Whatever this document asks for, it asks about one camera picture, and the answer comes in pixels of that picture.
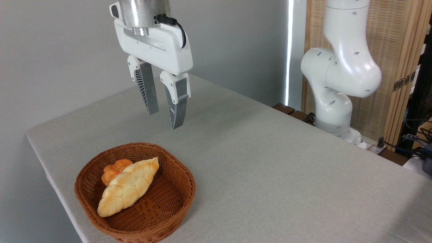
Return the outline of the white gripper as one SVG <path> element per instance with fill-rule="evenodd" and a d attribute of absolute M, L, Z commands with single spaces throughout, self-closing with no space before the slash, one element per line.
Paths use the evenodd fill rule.
<path fill-rule="evenodd" d="M 120 46 L 129 54 L 131 78 L 138 84 L 148 113 L 159 111 L 154 65 L 163 70 L 160 79 L 165 86 L 171 126 L 182 126 L 191 97 L 186 72 L 193 68 L 193 59 L 185 30 L 171 17 L 170 2 L 116 2 L 109 9 Z"/>

